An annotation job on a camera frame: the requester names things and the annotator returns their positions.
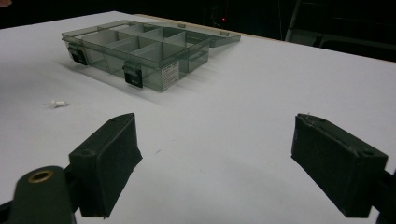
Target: plastic compartment box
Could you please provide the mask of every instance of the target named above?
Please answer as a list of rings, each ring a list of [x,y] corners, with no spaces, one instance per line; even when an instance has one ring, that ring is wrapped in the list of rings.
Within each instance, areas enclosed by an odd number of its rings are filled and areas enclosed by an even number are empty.
[[[176,23],[115,21],[62,34],[70,57],[164,91],[208,60],[209,48],[238,42],[240,35]]]

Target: white plastic piece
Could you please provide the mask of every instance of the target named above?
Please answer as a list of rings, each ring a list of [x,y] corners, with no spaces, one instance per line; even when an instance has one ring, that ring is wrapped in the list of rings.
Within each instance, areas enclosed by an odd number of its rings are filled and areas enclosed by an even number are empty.
[[[52,100],[50,103],[52,104],[53,108],[57,108],[57,107],[61,107],[61,106],[68,106],[69,105],[69,103],[67,103],[66,101],[55,101],[55,100]]]

